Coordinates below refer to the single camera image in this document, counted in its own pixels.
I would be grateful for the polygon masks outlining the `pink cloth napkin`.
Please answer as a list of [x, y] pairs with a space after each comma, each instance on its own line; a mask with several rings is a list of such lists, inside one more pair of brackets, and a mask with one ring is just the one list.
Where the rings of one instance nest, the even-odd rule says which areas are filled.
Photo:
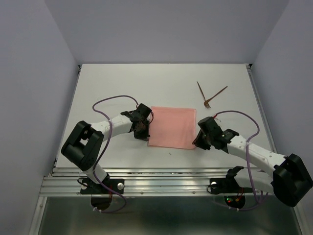
[[152, 112], [154, 118], [149, 128], [149, 147], [195, 148], [195, 109], [153, 106]]

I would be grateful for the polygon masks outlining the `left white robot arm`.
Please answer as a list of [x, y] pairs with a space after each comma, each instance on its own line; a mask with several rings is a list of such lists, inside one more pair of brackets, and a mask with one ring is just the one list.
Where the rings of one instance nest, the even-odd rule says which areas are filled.
[[124, 179], [111, 179], [99, 165], [103, 142], [117, 135], [133, 132], [137, 140], [148, 141], [152, 110], [139, 104], [133, 111], [124, 111], [111, 120], [89, 124], [78, 122], [61, 148], [61, 153], [86, 176], [78, 179], [81, 194], [124, 193]]

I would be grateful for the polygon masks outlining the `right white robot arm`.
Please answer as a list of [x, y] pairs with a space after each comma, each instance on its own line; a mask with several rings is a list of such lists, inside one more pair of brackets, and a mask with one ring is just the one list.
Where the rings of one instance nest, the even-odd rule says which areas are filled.
[[222, 130], [213, 117], [198, 122], [200, 131], [193, 145], [210, 150], [211, 147], [246, 161], [222, 178], [211, 178], [207, 191], [213, 195], [251, 193], [255, 189], [274, 194], [289, 207], [295, 207], [313, 187], [313, 180], [302, 159], [295, 154], [277, 154], [248, 142], [239, 133]]

